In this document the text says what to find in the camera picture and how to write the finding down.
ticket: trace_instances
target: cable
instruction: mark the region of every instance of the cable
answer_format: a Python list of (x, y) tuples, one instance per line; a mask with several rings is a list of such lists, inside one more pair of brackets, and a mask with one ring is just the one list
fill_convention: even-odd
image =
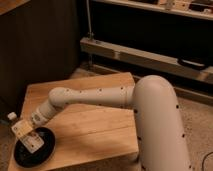
[(207, 157), (210, 156), (211, 154), (213, 154), (213, 151), (210, 152), (210, 153), (207, 153), (207, 154), (203, 157), (202, 168), (201, 168), (202, 171), (205, 171), (205, 167), (204, 167), (204, 166), (205, 166), (205, 161), (206, 161)]

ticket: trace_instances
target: robot arm segment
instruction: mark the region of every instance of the robot arm segment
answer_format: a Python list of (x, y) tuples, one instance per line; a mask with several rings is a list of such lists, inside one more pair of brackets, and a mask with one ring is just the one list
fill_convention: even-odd
[(118, 108), (131, 108), (133, 86), (73, 90), (57, 87), (50, 91), (49, 98), (31, 114), (34, 127), (45, 125), (69, 104), (84, 103)]

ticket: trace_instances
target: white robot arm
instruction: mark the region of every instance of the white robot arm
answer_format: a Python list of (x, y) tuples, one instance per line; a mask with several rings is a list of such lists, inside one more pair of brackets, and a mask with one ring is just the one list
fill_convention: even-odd
[(141, 167), (146, 171), (192, 170), (177, 97), (164, 78), (146, 76), (134, 87), (82, 91), (55, 88), (32, 113), (33, 129), (73, 103), (133, 109)]

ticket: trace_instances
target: black bowl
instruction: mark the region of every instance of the black bowl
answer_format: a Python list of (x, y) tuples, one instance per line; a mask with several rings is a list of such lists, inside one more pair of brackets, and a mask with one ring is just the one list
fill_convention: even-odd
[(55, 147), (55, 136), (50, 129), (40, 127), (35, 131), (44, 141), (44, 145), (36, 152), (30, 153), (19, 140), (16, 143), (14, 158), (22, 167), (30, 168), (43, 163), (48, 159)]

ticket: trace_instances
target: wooden stool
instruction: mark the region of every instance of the wooden stool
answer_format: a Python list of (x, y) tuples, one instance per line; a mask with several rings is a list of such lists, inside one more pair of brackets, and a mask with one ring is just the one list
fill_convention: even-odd
[[(124, 85), (134, 85), (130, 73), (32, 84), (27, 88), (21, 117), (29, 118), (54, 87), (84, 90)], [(45, 126), (56, 137), (56, 146), (51, 157), (43, 164), (27, 169), (18, 166), (12, 154), (9, 171), (51, 170), (138, 151), (131, 110), (73, 104)]]

